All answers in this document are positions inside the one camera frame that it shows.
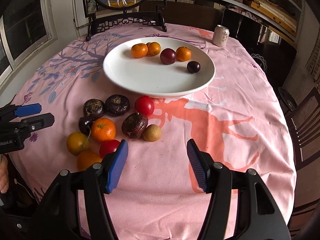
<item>white plate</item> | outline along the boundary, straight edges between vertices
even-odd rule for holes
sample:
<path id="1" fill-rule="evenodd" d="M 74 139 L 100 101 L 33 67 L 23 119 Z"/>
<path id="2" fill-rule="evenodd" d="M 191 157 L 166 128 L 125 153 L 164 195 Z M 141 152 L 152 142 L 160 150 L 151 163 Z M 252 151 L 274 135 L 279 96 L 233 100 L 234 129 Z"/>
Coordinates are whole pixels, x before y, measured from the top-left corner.
<path id="1" fill-rule="evenodd" d="M 198 73 L 191 74 L 187 63 L 176 61 L 165 65 L 160 54 L 154 57 L 133 58 L 131 47 L 138 43 L 158 42 L 161 51 L 166 48 L 174 51 L 179 47 L 191 50 L 190 61 L 200 63 Z M 216 69 L 211 58 L 190 43 L 172 38 L 141 38 L 119 44 L 112 49 L 103 61 L 103 71 L 116 86 L 153 98 L 181 97 L 206 87 L 213 80 Z"/>

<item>can lid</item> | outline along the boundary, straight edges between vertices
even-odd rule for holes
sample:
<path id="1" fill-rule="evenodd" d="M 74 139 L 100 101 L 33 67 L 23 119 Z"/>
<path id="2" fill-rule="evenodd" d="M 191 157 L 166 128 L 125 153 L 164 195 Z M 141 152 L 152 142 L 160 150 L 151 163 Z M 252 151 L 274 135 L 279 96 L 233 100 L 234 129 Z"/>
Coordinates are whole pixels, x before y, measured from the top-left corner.
<path id="1" fill-rule="evenodd" d="M 222 29 L 225 29 L 225 30 L 229 30 L 228 28 L 222 26 L 222 25 L 217 25 L 218 27 L 222 28 Z"/>

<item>silver bolt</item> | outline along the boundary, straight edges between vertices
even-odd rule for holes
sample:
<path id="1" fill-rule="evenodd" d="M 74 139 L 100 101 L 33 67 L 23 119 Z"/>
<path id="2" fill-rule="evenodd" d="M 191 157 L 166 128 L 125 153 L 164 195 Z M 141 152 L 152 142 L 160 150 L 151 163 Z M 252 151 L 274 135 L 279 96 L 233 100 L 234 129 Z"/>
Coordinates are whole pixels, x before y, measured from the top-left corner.
<path id="1" fill-rule="evenodd" d="M 102 164 L 101 163 L 95 163 L 93 166 L 92 166 L 95 170 L 98 170 L 102 167 Z"/>
<path id="2" fill-rule="evenodd" d="M 222 167 L 223 167 L 222 163 L 218 163 L 218 162 L 214 163 L 213 166 L 214 166 L 216 169 L 222 169 Z"/>
<path id="3" fill-rule="evenodd" d="M 248 169 L 248 173 L 250 175 L 256 175 L 257 174 L 256 170 L 254 170 L 254 169 Z"/>
<path id="4" fill-rule="evenodd" d="M 68 170 L 62 170 L 60 171 L 61 176 L 67 176 L 68 175 Z"/>

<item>pink tablecloth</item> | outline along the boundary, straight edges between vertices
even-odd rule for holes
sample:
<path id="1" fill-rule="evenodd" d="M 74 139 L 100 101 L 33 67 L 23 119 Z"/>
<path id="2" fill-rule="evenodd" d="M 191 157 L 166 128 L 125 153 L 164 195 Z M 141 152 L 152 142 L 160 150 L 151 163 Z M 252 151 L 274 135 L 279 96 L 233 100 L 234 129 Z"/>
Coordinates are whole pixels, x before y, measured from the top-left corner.
<path id="1" fill-rule="evenodd" d="M 108 51 L 130 39 L 171 37 L 203 49 L 216 65 L 216 76 L 197 93 L 155 99 L 156 110 L 149 123 L 162 127 L 161 140 L 129 141 L 118 187 L 106 196 L 119 239 L 197 239 L 210 195 L 199 194 L 189 170 L 186 142 L 190 138 L 201 151 L 231 169 L 256 169 L 288 222 L 296 181 L 292 143 L 264 72 L 232 38 L 225 48 L 218 48 L 210 43 L 212 32 L 171 24 L 167 27 L 167 33 L 141 24 L 114 27 L 90 42 L 84 42 L 84 37 L 73 41 L 39 67 L 13 103 L 40 103 L 42 113 L 51 112 L 55 123 L 32 133 L 25 149 L 10 155 L 23 179 L 40 200 L 59 171 L 76 171 L 76 157 L 67 151 L 66 140 L 78 130 L 86 100 L 104 101 L 117 93 L 134 105 L 138 95 L 115 87 L 103 74 L 102 61 Z M 124 139 L 124 117 L 111 119 L 118 130 L 116 139 Z M 99 144 L 90 144 L 98 152 Z M 225 237 L 233 235 L 236 198 L 233 193 Z M 81 226 L 88 232 L 82 194 L 79 200 Z"/>

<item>red cherry tomato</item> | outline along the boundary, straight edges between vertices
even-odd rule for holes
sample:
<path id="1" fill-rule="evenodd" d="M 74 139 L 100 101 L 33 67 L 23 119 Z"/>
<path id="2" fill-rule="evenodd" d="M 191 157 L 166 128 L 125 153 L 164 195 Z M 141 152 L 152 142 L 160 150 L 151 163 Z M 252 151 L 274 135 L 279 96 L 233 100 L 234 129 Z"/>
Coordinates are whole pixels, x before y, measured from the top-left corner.
<path id="1" fill-rule="evenodd" d="M 100 157 L 103 159 L 103 157 L 106 154 L 113 153 L 117 150 L 120 142 L 118 140 L 108 140 L 104 141 L 99 149 Z"/>
<path id="2" fill-rule="evenodd" d="M 134 108 L 138 113 L 145 114 L 146 116 L 150 116 L 153 114 L 155 110 L 155 103 L 151 98 L 147 96 L 140 97 L 134 103 Z"/>

